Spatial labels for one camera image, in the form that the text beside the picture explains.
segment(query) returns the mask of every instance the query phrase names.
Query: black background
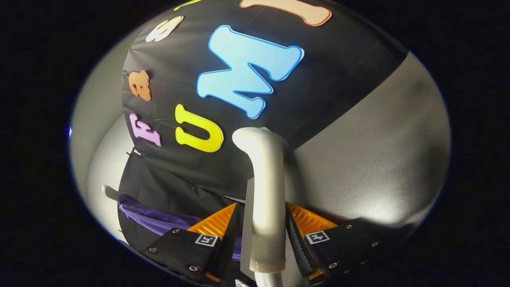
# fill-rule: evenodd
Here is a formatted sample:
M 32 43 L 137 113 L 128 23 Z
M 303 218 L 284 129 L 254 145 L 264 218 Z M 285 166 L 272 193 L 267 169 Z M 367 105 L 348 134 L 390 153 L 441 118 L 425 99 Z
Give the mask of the black background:
M 499 136 L 507 132 L 502 116 L 508 112 L 497 107 L 510 75 L 503 65 L 503 2 L 339 2 L 415 53 L 442 91 L 452 126 L 450 172 L 430 215 L 385 261 L 348 274 L 343 283 L 503 285 L 507 151 Z M 88 213 L 75 191 L 66 137 L 75 95 L 96 63 L 135 27 L 175 4 L 94 0 L 18 10 L 27 11 L 20 12 L 25 23 L 13 27 L 10 41 L 11 52 L 21 56 L 12 66 L 22 80 L 21 139 L 14 141 L 21 186 L 17 200 L 6 201 L 5 220 L 13 227 L 3 234 L 8 284 L 184 285 L 128 251 Z M 10 84 L 5 88 L 17 93 Z

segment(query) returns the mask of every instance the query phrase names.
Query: black cloth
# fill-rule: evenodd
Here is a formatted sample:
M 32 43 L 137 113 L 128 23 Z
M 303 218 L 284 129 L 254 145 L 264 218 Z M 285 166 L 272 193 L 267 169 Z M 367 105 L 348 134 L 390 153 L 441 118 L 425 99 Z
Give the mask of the black cloth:
M 127 54 L 121 94 L 136 148 L 154 170 L 168 172 L 168 177 L 159 178 L 163 186 L 175 185 L 173 180 L 179 177 L 203 190 L 244 199 L 246 180 L 253 177 L 253 170 L 248 156 L 232 142 L 235 130 L 267 127 L 296 149 L 363 99 L 405 58 L 407 50 L 397 41 L 345 8 L 334 3 L 307 2 L 328 8 L 333 15 L 323 25 L 312 27 L 300 17 L 279 9 L 240 8 L 238 0 L 217 0 L 169 10 L 148 22 Z M 155 26 L 179 15 L 184 20 L 167 38 L 145 41 Z M 266 102 L 256 119 L 248 119 L 243 110 L 220 99 L 197 95 L 200 74 L 228 69 L 208 48 L 212 33 L 220 25 L 304 50 L 303 59 L 283 81 L 271 81 L 267 72 L 255 67 L 274 89 L 272 94 L 244 93 L 251 98 L 262 97 Z M 150 78 L 149 101 L 135 97 L 129 87 L 129 74 L 141 70 Z M 206 153 L 177 143 L 176 127 L 197 137 L 208 137 L 201 128 L 175 121 L 177 104 L 221 128 L 224 142 L 218 151 Z M 133 136 L 130 113 L 161 135 L 161 147 Z M 155 204 L 162 204 L 173 196 L 171 191 L 155 194 L 147 190 L 141 191 L 140 196 L 155 196 Z
M 206 218 L 234 203 L 231 199 L 208 192 L 168 171 L 155 168 L 136 153 L 131 153 L 127 161 L 119 191 L 152 208 Z M 118 216 L 127 243 L 137 251 L 147 248 L 161 237 L 128 219 L 120 210 Z

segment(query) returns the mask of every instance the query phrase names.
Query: blue letter m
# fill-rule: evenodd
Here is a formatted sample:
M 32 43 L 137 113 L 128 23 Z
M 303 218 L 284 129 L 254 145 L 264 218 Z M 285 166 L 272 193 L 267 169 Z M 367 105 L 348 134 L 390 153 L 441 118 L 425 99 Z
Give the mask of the blue letter m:
M 252 66 L 269 73 L 273 81 L 285 79 L 304 55 L 297 46 L 284 47 L 255 37 L 232 31 L 221 25 L 211 35 L 209 49 L 230 69 L 211 71 L 198 76 L 196 91 L 202 98 L 211 95 L 246 112 L 248 118 L 257 118 L 266 103 L 260 97 L 251 99 L 240 92 L 273 92 L 273 88 Z

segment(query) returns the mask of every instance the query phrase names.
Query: black fabric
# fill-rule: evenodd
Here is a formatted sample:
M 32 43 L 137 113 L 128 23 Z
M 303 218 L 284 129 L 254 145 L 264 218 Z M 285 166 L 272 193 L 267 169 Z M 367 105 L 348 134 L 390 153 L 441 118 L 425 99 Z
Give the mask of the black fabric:
M 149 207 L 173 213 L 206 218 L 234 203 L 233 200 L 203 190 L 132 153 L 127 160 L 119 192 L 129 194 Z M 142 251 L 159 235 L 130 220 L 118 210 L 119 223 L 127 243 Z
M 305 242 L 327 277 L 337 277 L 346 271 L 364 267 L 368 260 L 377 257 L 385 248 L 384 243 L 355 221 L 345 221 L 323 233 L 329 237 L 328 240 L 312 244 L 306 236 Z M 337 267 L 329 268 L 335 262 Z
M 155 170 L 168 171 L 161 185 L 174 185 L 181 178 L 210 192 L 244 199 L 246 180 L 253 177 L 249 158 L 232 142 L 232 133 L 242 127 L 267 127 L 299 147 L 352 108 L 384 81 L 403 61 L 407 51 L 334 3 L 306 1 L 333 13 L 321 26 L 311 27 L 291 13 L 264 7 L 240 8 L 238 0 L 200 1 L 177 11 L 169 10 L 151 20 L 131 46 L 122 70 L 121 94 L 126 122 L 133 142 Z M 166 19 L 184 16 L 180 25 L 159 42 L 146 42 L 150 31 Z M 297 45 L 304 57 L 283 81 L 271 81 L 267 72 L 255 68 L 273 87 L 272 94 L 244 93 L 262 97 L 266 107 L 257 119 L 214 97 L 200 98 L 196 80 L 201 73 L 227 69 L 208 48 L 220 25 L 283 46 Z M 150 101 L 131 93 L 128 76 L 145 70 L 150 78 Z M 176 127 L 197 137 L 206 131 L 178 124 L 177 104 L 215 122 L 223 131 L 222 147 L 205 153 L 175 140 Z M 162 146 L 133 136 L 129 114 L 149 124 L 161 135 Z M 161 194 L 139 192 L 140 200 L 167 205 L 172 189 Z M 206 208 L 196 203 L 196 207 Z
M 184 277 L 184 276 L 182 276 L 182 275 L 179 275 L 179 274 L 177 274 L 177 273 L 175 273 L 175 272 L 171 271 L 171 270 L 170 270 L 167 266 L 164 266 L 164 265 L 162 265 L 162 264 L 160 264 L 160 263 L 158 263 L 158 262 L 156 262 L 156 261 L 154 261 L 154 260 L 150 259 L 149 257 L 147 257 L 147 256 L 145 256 L 145 255 L 143 255 L 143 254 L 139 253 L 137 250 L 133 249 L 130 245 L 128 245 L 128 244 L 127 244 L 127 243 L 125 243 L 124 241 L 122 241 L 122 240 L 118 240 L 118 242 L 119 242 L 121 245 L 123 245 L 124 247 L 126 247 L 127 249 L 131 250 L 131 251 L 132 251 L 133 253 L 135 253 L 136 255 L 138 255 L 141 259 L 143 259 L 143 260 L 147 261 L 148 263 L 153 264 L 153 265 L 154 265 L 154 266 L 156 266 L 156 267 L 159 267 L 160 269 L 164 270 L 165 272 L 167 272 L 167 273 L 169 273 L 169 274 L 171 274 L 171 275 L 173 275 L 173 276 L 175 276 L 175 277 L 179 278 L 179 280 L 183 280 L 183 281 L 185 281 L 186 283 L 191 284 L 192 286 L 196 286 L 196 285 L 197 285 L 197 283 L 196 283 L 195 281 L 192 281 L 192 280 L 190 280 L 189 278 L 186 278 L 186 277 Z
M 206 266 L 214 256 L 220 239 L 217 238 L 214 246 L 205 246 L 195 243 L 202 236 L 200 233 L 174 229 L 168 231 L 158 240 L 147 246 L 142 254 L 150 260 L 168 270 L 182 274 L 197 283 L 206 281 Z M 190 266 L 198 267 L 196 271 Z

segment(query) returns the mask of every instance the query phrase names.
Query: white wall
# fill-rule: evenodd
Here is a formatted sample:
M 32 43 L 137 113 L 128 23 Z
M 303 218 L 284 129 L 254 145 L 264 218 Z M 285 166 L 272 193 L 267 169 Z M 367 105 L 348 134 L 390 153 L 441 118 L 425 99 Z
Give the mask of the white wall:
M 121 40 L 97 64 L 74 105 L 69 139 L 71 164 L 78 190 L 87 202 L 87 173 L 99 142 L 123 114 L 120 77 L 124 60 L 142 28 Z
M 121 115 L 106 133 L 95 150 L 87 177 L 87 206 L 101 225 L 115 238 L 126 241 L 117 215 L 117 201 L 108 198 L 103 184 L 119 190 L 120 178 L 133 141 L 129 135 L 124 115 Z

